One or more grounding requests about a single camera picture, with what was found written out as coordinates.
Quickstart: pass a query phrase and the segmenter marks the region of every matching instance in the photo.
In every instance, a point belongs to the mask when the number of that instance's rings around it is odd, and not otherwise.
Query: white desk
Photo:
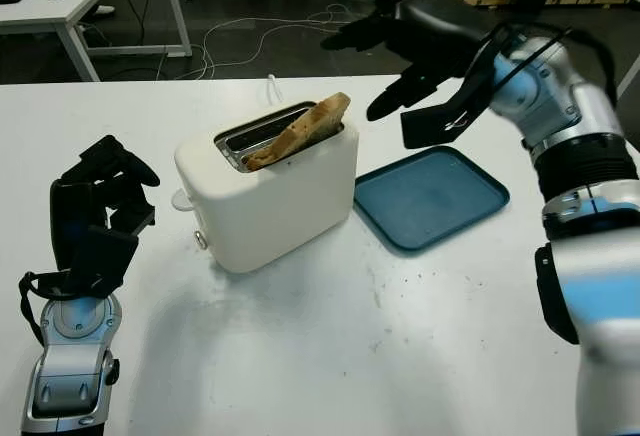
[[[89,56],[167,53],[191,56],[179,0],[169,0],[180,36],[179,45],[88,48],[76,24],[99,0],[22,0],[0,6],[0,34],[55,32],[84,81],[99,81]]]
[[[352,98],[358,173],[406,157],[397,117],[365,120],[393,76],[279,80],[288,101]],[[451,81],[426,102],[447,99]],[[170,197],[175,147],[215,121],[268,111],[266,80],[1,86],[0,421],[16,434],[41,348],[18,279],[54,269],[51,181],[116,135],[159,174],[116,294],[122,362],[108,435],[575,434],[578,350],[545,325],[533,254],[545,243],[537,178],[507,122],[486,114],[455,145],[504,183],[497,215],[430,250],[390,254],[355,214],[254,274],[197,249]]]

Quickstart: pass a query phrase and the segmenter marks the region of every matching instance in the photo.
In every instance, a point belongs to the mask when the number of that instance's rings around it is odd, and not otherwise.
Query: blue tray
[[[415,251],[499,211],[509,191],[459,151],[437,146],[360,176],[355,202],[388,242]]]

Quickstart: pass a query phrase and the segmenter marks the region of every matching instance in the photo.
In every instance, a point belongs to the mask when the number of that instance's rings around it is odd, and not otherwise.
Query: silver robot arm
[[[44,350],[27,390],[23,435],[103,433],[120,374],[110,351],[122,320],[113,291],[123,284],[138,234],[155,224],[155,208],[142,187],[160,184],[151,168],[113,136],[80,159],[51,185],[58,272],[28,272],[18,285],[20,309]],[[48,300],[40,324],[29,292]]]
[[[45,350],[31,376],[23,435],[102,434],[120,368],[109,346],[121,319],[113,295],[45,305],[40,320]]]
[[[323,42],[358,51],[384,43],[411,63],[367,110],[410,107],[451,77],[446,103],[401,114],[404,144],[450,143],[491,107],[523,135],[545,199],[549,244],[535,255],[549,327],[580,344],[580,436],[640,435],[640,182],[610,101],[613,60],[583,31],[502,22],[460,0],[378,0],[365,19]],[[522,36],[542,26],[552,39]],[[572,68],[559,41],[596,51],[606,94]]]
[[[546,42],[499,57],[496,80]],[[551,328],[580,344],[578,432],[640,434],[640,181],[611,103],[556,43],[491,108],[522,132],[545,195],[540,297]]]

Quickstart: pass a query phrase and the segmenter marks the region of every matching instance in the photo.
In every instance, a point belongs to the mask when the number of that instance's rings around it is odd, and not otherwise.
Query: toaster
[[[228,271],[264,266],[349,214],[358,133],[348,122],[277,163],[257,171],[245,164],[249,154],[315,104],[303,102],[231,129],[200,133],[176,150],[189,203],[179,209],[195,212],[201,246]]]

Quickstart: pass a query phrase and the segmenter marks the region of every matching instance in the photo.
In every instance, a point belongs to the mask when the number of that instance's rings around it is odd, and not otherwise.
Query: toast
[[[351,99],[344,93],[336,93],[320,101],[287,126],[271,144],[250,154],[247,169],[256,171],[334,135],[349,103]]]

